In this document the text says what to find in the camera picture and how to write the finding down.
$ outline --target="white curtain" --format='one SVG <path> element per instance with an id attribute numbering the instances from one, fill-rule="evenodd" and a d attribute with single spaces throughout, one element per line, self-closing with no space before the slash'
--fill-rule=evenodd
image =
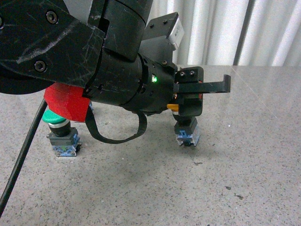
<path id="1" fill-rule="evenodd" d="M 249 0 L 154 0 L 150 19 L 178 12 L 182 65 L 233 65 Z M 301 0 L 256 0 L 238 65 L 301 66 Z"/>

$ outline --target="scratch marks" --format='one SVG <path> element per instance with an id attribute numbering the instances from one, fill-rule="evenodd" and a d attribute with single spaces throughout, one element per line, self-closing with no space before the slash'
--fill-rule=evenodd
<path id="1" fill-rule="evenodd" d="M 259 98 L 259 96 L 254 92 L 254 90 L 243 80 L 243 78 L 232 68 L 232 70 L 235 72 L 235 74 L 243 81 L 243 83 L 254 93 L 254 95 L 257 97 L 258 100 L 262 102 L 262 104 L 268 109 L 268 111 L 275 117 L 277 116 L 268 108 L 268 106 Z"/>
<path id="2" fill-rule="evenodd" d="M 114 41 L 115 41 L 115 48 L 117 50 L 117 43 L 116 43 L 116 36 L 115 36 L 115 34 L 114 34 Z"/>
<path id="3" fill-rule="evenodd" d="M 17 63 L 20 64 L 22 62 L 25 62 L 25 61 L 28 61 L 28 60 L 31 60 L 37 56 L 40 56 L 46 52 L 48 52 L 50 49 L 52 49 L 54 46 L 56 46 L 62 39 L 64 39 L 69 33 L 72 32 L 72 30 L 74 29 L 74 27 L 79 23 L 79 21 L 73 21 L 58 37 L 55 41 L 52 41 L 50 42 L 44 49 L 40 49 L 40 48 L 37 48 L 35 49 L 33 52 L 25 55 L 25 53 L 31 48 L 33 47 L 34 45 L 36 45 L 37 43 L 41 42 L 42 39 L 45 38 L 45 36 L 41 39 L 39 39 L 38 41 L 36 41 L 35 43 L 33 43 L 31 46 L 29 46 L 25 51 L 24 53 L 22 54 L 22 56 L 20 56 L 18 59 L 17 59 Z"/>
<path id="4" fill-rule="evenodd" d="M 29 13 L 26 13 L 28 16 L 30 16 L 33 20 L 37 21 L 36 18 L 34 18 L 32 15 L 30 15 Z"/>

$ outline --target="concrete floor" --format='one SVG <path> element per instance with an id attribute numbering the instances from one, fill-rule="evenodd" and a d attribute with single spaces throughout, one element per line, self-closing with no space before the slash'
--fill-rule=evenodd
<path id="1" fill-rule="evenodd" d="M 82 149 L 57 158 L 41 123 L 0 225 L 301 225 L 301 68 L 204 70 L 205 81 L 231 75 L 232 89 L 204 96 L 197 147 L 178 146 L 166 111 L 121 145 L 73 123 Z M 0 95 L 1 193 L 42 97 Z M 136 132 L 130 112 L 94 107 L 107 137 Z"/>

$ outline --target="red 3d-printed part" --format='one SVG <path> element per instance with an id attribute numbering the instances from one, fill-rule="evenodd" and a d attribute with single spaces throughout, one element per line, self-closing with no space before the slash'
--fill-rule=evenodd
<path id="1" fill-rule="evenodd" d="M 82 97 L 83 88 L 54 83 L 44 94 L 49 109 L 71 121 L 84 122 L 90 99 Z"/>

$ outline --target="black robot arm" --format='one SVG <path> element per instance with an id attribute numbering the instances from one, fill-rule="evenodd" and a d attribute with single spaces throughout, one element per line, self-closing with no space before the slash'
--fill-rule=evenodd
<path id="1" fill-rule="evenodd" d="M 63 0 L 1 1 L 0 92 L 62 83 L 81 88 L 91 101 L 146 115 L 169 108 L 177 121 L 191 122 L 202 113 L 202 93 L 230 92 L 230 77 L 206 84 L 201 67 L 178 70 L 172 56 L 184 34 L 179 15 L 147 25 L 151 5 L 95 0 L 84 24 Z"/>

